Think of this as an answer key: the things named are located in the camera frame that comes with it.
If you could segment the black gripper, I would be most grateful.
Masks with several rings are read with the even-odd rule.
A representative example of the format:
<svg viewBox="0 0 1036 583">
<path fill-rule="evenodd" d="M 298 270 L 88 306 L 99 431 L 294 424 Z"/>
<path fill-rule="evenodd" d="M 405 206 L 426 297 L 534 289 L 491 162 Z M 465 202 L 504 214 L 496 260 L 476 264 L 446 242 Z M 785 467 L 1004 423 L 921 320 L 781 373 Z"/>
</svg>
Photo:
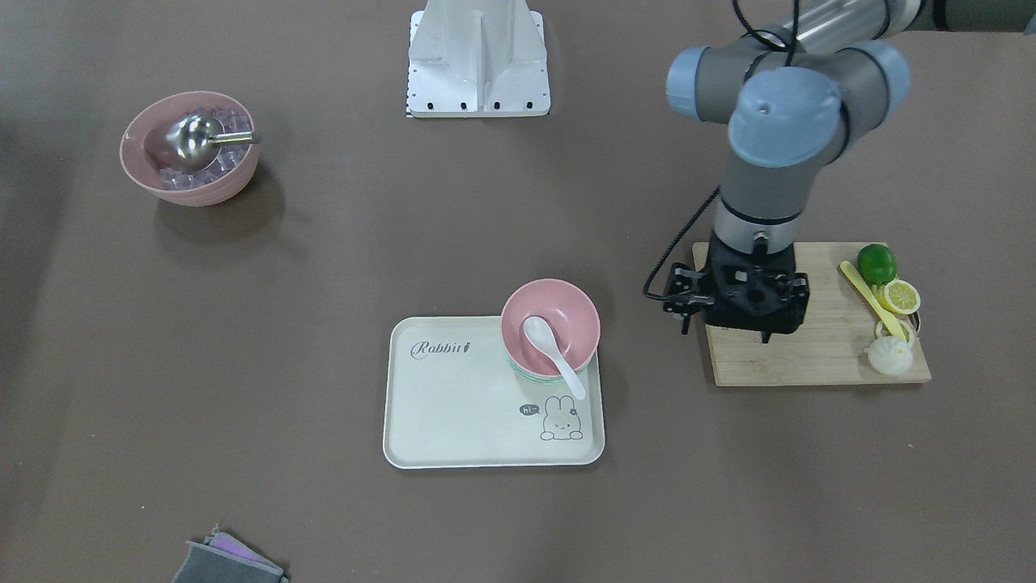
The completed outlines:
<svg viewBox="0 0 1036 583">
<path fill-rule="evenodd" d="M 795 246 L 773 254 L 761 247 L 741 253 L 711 235 L 701 270 L 673 263 L 663 310 L 683 318 L 683 333 L 696 313 L 709 326 L 759 332 L 762 344 L 798 330 L 808 309 L 808 275 L 796 270 Z"/>
</svg>

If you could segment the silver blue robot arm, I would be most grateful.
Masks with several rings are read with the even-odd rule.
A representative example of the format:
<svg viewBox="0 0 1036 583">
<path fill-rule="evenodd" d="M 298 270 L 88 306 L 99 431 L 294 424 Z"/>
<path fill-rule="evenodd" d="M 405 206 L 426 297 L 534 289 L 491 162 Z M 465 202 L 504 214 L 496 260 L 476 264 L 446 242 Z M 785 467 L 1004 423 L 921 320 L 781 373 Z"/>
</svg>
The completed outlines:
<svg viewBox="0 0 1036 583">
<path fill-rule="evenodd" d="M 900 107 L 906 59 L 887 38 L 902 31 L 1034 32 L 1032 1 L 793 3 L 779 23 L 748 27 L 725 47 L 685 49 L 666 96 L 678 114 L 723 123 L 732 155 L 703 268 L 674 263 L 656 301 L 689 322 L 792 334 L 808 309 L 808 276 L 793 250 L 819 170 Z"/>
</svg>

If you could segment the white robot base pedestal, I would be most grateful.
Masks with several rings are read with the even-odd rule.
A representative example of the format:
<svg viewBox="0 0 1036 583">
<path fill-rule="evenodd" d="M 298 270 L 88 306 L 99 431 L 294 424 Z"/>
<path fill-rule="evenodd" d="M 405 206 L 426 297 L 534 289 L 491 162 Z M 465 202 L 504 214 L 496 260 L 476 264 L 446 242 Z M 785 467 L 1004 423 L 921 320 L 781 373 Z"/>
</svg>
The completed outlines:
<svg viewBox="0 0 1036 583">
<path fill-rule="evenodd" d="M 525 1 L 429 1 L 410 16 L 412 118 L 546 116 L 544 19 Z"/>
</svg>

